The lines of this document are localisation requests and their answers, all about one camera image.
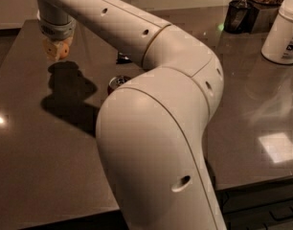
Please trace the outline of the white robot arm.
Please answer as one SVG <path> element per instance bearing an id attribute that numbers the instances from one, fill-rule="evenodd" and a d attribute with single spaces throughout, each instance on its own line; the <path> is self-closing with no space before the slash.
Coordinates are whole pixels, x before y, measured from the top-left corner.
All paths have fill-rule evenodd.
<path id="1" fill-rule="evenodd" d="M 114 90 L 96 124 L 106 178 L 129 230 L 227 230 L 202 140 L 223 93 L 215 53 L 122 0 L 37 0 L 57 43 L 83 26 L 144 72 Z"/>

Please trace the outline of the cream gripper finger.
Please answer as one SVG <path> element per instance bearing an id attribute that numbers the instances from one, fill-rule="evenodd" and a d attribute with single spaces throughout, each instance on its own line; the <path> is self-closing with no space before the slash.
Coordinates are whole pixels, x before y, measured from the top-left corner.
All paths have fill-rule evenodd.
<path id="1" fill-rule="evenodd" d="M 58 61 L 60 59 L 61 41 L 52 41 L 50 38 L 43 40 L 44 52 L 49 60 Z"/>

